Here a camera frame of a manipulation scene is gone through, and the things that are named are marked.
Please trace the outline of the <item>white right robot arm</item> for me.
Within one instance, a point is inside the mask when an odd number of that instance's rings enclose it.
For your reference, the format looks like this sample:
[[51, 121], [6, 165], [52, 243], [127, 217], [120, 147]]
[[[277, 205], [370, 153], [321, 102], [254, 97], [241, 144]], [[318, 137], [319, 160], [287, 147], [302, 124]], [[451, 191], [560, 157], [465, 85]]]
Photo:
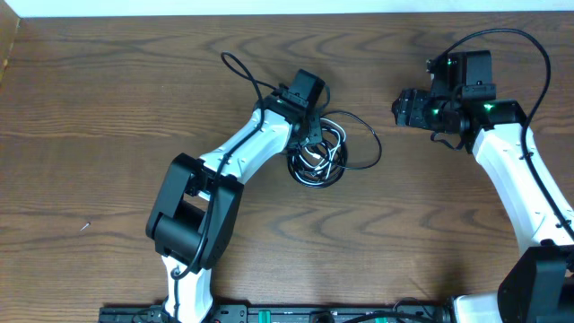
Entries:
[[405, 89], [392, 105], [396, 124], [459, 135], [485, 170], [512, 224], [520, 258], [494, 292], [453, 297], [443, 322], [571, 322], [573, 209], [548, 171], [525, 112], [499, 100], [488, 50], [454, 46], [428, 60], [428, 91]]

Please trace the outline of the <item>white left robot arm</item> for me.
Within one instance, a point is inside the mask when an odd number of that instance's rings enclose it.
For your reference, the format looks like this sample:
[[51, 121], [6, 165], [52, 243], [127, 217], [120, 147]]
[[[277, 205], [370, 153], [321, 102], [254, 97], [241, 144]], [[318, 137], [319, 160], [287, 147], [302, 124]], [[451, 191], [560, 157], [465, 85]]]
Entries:
[[245, 184], [272, 157], [308, 143], [318, 123], [317, 102], [329, 90], [324, 80], [300, 69], [291, 83], [261, 89], [231, 52], [222, 62], [253, 86], [257, 100], [247, 123], [213, 151], [170, 163], [145, 227], [161, 255], [169, 293], [169, 322], [203, 322], [213, 306], [212, 269], [230, 243]]

